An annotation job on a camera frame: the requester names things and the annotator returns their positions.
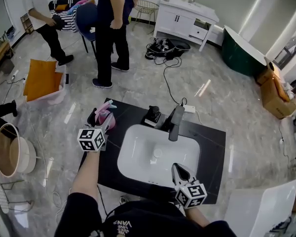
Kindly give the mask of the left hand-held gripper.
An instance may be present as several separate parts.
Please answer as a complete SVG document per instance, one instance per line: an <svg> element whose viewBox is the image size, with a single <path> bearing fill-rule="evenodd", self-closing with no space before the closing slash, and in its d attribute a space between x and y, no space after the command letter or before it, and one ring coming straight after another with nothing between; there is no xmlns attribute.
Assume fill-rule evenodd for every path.
<svg viewBox="0 0 296 237"><path fill-rule="evenodd" d="M94 108L87 119L87 123L94 127L96 125L96 110ZM106 132L115 127L114 116L107 116L102 123L102 126L95 128L80 129L77 136L77 141L84 152L100 152L106 150L107 135Z"/></svg>

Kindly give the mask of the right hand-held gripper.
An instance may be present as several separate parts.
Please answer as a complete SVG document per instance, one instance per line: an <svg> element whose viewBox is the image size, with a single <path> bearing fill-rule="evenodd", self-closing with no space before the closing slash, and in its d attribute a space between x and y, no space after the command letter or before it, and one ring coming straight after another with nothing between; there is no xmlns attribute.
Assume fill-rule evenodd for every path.
<svg viewBox="0 0 296 237"><path fill-rule="evenodd" d="M180 186L181 182L192 182L180 186L175 195L176 201L183 209L197 207L205 201L207 192L204 184L198 180L193 182L195 180L195 174L185 165L173 163L172 180L175 186Z"/></svg>

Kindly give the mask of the pink spray bottle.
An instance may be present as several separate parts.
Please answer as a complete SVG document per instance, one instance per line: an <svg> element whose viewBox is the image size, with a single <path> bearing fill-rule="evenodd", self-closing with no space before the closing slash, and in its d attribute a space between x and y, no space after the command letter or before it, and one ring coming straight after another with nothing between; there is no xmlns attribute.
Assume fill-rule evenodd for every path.
<svg viewBox="0 0 296 237"><path fill-rule="evenodd" d="M96 110L96 125L97 128L102 128L102 123L107 116L114 116L110 109L116 109L117 106L113 104L113 100L106 101L99 109Z"/></svg>

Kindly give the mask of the person's right forearm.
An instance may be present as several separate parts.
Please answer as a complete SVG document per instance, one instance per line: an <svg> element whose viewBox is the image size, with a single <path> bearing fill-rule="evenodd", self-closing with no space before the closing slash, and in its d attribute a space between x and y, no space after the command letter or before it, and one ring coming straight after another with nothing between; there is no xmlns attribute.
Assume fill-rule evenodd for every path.
<svg viewBox="0 0 296 237"><path fill-rule="evenodd" d="M202 212L197 207L187 208L184 210L185 216L200 225L201 227L206 227L210 224L209 220L202 214Z"/></svg>

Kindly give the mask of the person's left forearm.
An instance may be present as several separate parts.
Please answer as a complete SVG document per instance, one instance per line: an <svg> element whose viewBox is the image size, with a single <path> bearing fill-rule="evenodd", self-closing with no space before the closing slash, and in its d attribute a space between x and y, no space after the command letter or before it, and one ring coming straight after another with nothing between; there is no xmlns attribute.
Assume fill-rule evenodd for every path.
<svg viewBox="0 0 296 237"><path fill-rule="evenodd" d="M71 189L72 193L81 193L98 200L98 173L100 152L88 152L79 169Z"/></svg>

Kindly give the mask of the dark vanity cabinet with sink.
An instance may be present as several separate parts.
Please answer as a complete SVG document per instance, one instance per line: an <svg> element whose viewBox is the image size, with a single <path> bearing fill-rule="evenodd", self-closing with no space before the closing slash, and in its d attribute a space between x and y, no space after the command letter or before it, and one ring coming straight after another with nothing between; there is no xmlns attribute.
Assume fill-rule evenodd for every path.
<svg viewBox="0 0 296 237"><path fill-rule="evenodd" d="M116 127L108 132L106 150L100 153L98 183L127 194L157 200L175 200L173 188L146 184L124 176L118 169L117 160L126 130L136 124L142 124L146 109L115 101L117 108L113 115ZM225 155L226 133L217 129L183 120L179 135L194 139L200 146L200 158L196 177L204 184L207 198L204 204L216 204L220 190Z"/></svg>

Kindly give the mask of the white sink basin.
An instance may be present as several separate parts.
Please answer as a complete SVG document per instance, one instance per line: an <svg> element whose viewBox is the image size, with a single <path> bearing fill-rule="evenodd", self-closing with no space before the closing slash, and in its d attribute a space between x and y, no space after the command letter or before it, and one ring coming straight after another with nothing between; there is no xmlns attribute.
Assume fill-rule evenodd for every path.
<svg viewBox="0 0 296 237"><path fill-rule="evenodd" d="M180 163L197 172L201 148L191 138L136 124L127 129L118 156L118 169L127 178L174 188L171 168Z"/></svg>

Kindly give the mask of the black soap dispenser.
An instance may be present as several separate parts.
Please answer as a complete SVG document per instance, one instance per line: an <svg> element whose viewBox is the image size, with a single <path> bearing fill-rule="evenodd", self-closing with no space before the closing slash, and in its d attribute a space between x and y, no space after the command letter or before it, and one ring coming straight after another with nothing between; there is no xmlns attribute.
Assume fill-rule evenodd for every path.
<svg viewBox="0 0 296 237"><path fill-rule="evenodd" d="M143 125L156 127L161 116L160 108L158 106L149 106L149 110L142 119Z"/></svg>

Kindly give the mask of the pink plastic tub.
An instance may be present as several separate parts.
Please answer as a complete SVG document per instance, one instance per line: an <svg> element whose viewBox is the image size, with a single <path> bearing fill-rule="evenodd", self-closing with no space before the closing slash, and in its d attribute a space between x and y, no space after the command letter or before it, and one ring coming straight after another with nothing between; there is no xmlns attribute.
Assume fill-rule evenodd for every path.
<svg viewBox="0 0 296 237"><path fill-rule="evenodd" d="M33 101L27 101L28 104L30 104L32 106L33 105L36 105L36 106L38 106L38 105L56 105L56 104L61 103L64 100L65 95L67 93L68 85L69 85L69 84L65 84L66 74L69 74L67 72L67 66L66 65L58 66L58 67L56 67L55 72L63 73L62 80L59 85L59 91L52 92L52 93L47 94L45 96L39 97Z"/></svg>

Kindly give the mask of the black faucet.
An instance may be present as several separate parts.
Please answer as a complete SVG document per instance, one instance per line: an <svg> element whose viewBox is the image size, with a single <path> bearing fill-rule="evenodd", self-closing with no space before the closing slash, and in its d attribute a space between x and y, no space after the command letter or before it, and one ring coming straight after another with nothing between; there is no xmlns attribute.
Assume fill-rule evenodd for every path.
<svg viewBox="0 0 296 237"><path fill-rule="evenodd" d="M169 132L168 139L172 142L178 140L180 123L182 121L184 112L185 108L183 105L177 105L161 126L162 131Z"/></svg>

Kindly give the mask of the person's black shirt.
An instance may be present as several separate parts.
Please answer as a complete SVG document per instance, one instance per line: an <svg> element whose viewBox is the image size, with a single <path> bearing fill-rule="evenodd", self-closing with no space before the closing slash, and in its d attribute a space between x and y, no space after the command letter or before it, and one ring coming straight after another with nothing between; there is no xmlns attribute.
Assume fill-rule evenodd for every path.
<svg viewBox="0 0 296 237"><path fill-rule="evenodd" d="M72 193L55 237L236 237L225 221L202 227L171 203L130 201L102 221L94 198Z"/></svg>

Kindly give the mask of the orange cushion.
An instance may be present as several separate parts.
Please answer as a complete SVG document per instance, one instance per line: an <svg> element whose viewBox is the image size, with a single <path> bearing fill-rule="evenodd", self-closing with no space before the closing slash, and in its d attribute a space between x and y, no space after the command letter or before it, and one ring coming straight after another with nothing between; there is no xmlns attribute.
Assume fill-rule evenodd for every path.
<svg viewBox="0 0 296 237"><path fill-rule="evenodd" d="M60 73L60 72L54 73L54 89L53 89L54 92L59 91L59 85L61 83L62 76L63 76L63 73Z"/></svg>
<svg viewBox="0 0 296 237"><path fill-rule="evenodd" d="M31 59L23 95L27 102L55 92L56 61Z"/></svg>

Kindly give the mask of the round beige wash basin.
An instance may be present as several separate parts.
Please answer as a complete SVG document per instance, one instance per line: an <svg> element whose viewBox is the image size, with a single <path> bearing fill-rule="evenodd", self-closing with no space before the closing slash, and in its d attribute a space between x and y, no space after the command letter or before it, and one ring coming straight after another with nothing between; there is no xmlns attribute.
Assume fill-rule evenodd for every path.
<svg viewBox="0 0 296 237"><path fill-rule="evenodd" d="M6 178L16 173L31 173L36 160L33 144L20 136L14 125L4 124L0 128L0 173Z"/></svg>

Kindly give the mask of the white ceramic fixture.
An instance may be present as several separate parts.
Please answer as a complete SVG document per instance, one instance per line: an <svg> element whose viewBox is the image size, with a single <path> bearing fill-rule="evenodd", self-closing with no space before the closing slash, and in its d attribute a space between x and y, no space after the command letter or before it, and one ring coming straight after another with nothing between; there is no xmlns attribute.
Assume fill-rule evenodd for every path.
<svg viewBox="0 0 296 237"><path fill-rule="evenodd" d="M224 220L238 237L263 237L291 215L296 179L270 188L236 189Z"/></svg>

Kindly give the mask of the black equipment bag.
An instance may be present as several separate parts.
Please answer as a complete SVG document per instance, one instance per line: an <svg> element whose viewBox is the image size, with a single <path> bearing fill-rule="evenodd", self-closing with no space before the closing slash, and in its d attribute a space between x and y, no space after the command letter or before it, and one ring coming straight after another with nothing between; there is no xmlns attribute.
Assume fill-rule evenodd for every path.
<svg viewBox="0 0 296 237"><path fill-rule="evenodd" d="M156 57L171 60L189 51L190 45L179 39L154 39L154 42L148 44L146 48L145 58L148 60L154 60Z"/></svg>

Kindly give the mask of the striped black white sofa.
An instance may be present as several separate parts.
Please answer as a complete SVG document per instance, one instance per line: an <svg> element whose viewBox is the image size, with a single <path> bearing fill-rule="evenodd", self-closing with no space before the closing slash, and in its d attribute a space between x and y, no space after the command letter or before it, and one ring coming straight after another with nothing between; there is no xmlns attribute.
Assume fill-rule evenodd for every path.
<svg viewBox="0 0 296 237"><path fill-rule="evenodd" d="M56 22L56 28L59 31L77 32L75 24L76 9L70 10L80 0L52 0L48 7L52 19Z"/></svg>

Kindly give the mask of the blue chair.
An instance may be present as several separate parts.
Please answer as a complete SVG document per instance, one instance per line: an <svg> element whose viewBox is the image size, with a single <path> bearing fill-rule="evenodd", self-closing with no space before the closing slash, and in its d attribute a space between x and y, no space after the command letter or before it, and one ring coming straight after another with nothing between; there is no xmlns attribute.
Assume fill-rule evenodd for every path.
<svg viewBox="0 0 296 237"><path fill-rule="evenodd" d="M88 48L86 45L86 40L91 43L94 55L96 56L96 49L94 46L95 32L90 33L90 29L95 27L97 23L97 6L93 3L86 3L79 6L76 9L75 24L78 32L80 33L86 52L88 53Z"/></svg>

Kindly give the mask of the cardboard box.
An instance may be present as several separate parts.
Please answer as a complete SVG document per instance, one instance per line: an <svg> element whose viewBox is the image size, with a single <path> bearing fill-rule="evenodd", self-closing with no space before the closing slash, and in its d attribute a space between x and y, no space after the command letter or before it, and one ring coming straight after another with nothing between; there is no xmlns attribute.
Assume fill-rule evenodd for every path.
<svg viewBox="0 0 296 237"><path fill-rule="evenodd" d="M265 58L267 68L255 77L256 83L260 86L263 107L278 119L291 116L296 111L296 97L290 84L280 79L279 70L270 60ZM277 92L273 82L273 76L277 76L279 81L290 98L290 102L283 101Z"/></svg>

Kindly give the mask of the colourful clothes pile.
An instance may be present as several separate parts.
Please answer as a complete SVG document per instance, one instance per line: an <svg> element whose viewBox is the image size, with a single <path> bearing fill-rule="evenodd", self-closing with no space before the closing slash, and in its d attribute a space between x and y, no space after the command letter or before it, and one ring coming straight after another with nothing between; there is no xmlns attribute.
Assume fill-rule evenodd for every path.
<svg viewBox="0 0 296 237"><path fill-rule="evenodd" d="M84 5L86 3L95 3L95 0L80 0L78 1L72 8L70 8L70 10L74 10L75 8L81 6L81 5Z"/></svg>

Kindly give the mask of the wooden shelf rack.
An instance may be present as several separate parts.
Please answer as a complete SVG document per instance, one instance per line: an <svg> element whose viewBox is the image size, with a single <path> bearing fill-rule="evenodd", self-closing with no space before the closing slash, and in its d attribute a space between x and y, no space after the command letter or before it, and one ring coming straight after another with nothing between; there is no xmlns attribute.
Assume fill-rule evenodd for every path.
<svg viewBox="0 0 296 237"><path fill-rule="evenodd" d="M31 34L34 31L33 25L29 19L28 14L24 14L21 18L22 25L26 34Z"/></svg>

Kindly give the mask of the white vanity cabinet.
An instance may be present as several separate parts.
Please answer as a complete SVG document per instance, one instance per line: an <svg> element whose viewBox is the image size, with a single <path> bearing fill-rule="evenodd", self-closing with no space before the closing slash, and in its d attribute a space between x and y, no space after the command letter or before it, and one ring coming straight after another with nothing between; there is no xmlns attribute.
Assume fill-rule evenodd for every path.
<svg viewBox="0 0 296 237"><path fill-rule="evenodd" d="M158 32L199 44L204 48L210 33L219 22L215 11L185 0L160 0L153 36Z"/></svg>

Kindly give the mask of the orange fabric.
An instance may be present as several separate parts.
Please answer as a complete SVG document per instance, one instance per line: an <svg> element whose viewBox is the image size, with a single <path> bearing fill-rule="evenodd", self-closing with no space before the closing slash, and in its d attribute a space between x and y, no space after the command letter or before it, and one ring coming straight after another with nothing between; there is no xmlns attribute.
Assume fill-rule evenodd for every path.
<svg viewBox="0 0 296 237"><path fill-rule="evenodd" d="M275 87L277 89L279 97L285 102L290 102L290 98L287 95L287 93L284 91L284 89L279 81L279 78L277 76L273 76L272 79L273 79L273 82L274 82Z"/></svg>

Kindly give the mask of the dark green bathtub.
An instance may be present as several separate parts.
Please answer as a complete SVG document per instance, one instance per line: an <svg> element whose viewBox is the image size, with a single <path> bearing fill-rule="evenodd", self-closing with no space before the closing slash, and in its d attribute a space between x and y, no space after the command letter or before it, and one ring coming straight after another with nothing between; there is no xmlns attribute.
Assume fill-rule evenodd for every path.
<svg viewBox="0 0 296 237"><path fill-rule="evenodd" d="M257 77L267 68L265 56L227 25L221 54L230 69L249 77Z"/></svg>

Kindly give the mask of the dark framed window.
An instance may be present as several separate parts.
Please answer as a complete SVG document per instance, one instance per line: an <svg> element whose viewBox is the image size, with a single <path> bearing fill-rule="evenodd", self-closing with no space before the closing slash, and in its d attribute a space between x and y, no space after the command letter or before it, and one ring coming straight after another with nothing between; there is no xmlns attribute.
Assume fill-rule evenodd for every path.
<svg viewBox="0 0 296 237"><path fill-rule="evenodd" d="M284 48L280 51L280 53L273 60L275 65L283 70L284 67L291 61L291 59L296 55L296 31L284 46Z"/></svg>

